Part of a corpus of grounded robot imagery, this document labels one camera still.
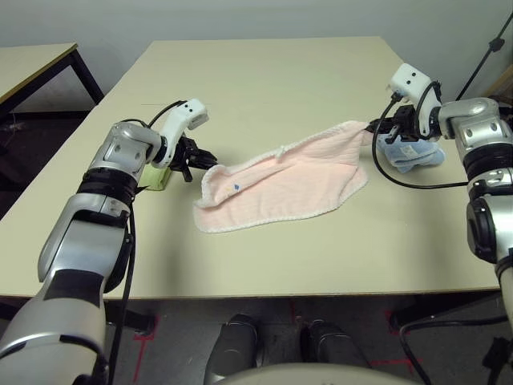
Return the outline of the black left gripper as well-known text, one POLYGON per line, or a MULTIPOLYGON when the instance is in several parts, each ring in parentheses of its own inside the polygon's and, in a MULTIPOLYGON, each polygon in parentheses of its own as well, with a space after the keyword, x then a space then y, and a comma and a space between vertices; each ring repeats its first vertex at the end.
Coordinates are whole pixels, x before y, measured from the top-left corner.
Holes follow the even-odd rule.
POLYGON ((170 163, 173 172, 180 172, 185 182, 192 182, 190 168, 210 169, 216 166, 217 158, 209 151, 198 149, 196 142, 181 136, 170 163))

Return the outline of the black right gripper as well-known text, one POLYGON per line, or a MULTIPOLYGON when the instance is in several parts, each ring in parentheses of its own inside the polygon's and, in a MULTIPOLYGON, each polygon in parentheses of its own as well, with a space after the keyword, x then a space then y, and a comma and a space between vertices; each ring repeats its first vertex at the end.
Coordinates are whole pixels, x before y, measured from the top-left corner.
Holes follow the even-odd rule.
POLYGON ((413 104, 403 105, 394 113, 392 119, 375 119, 369 122, 366 131, 389 131, 378 134, 378 145, 392 145, 396 140, 416 142, 415 109, 413 104))

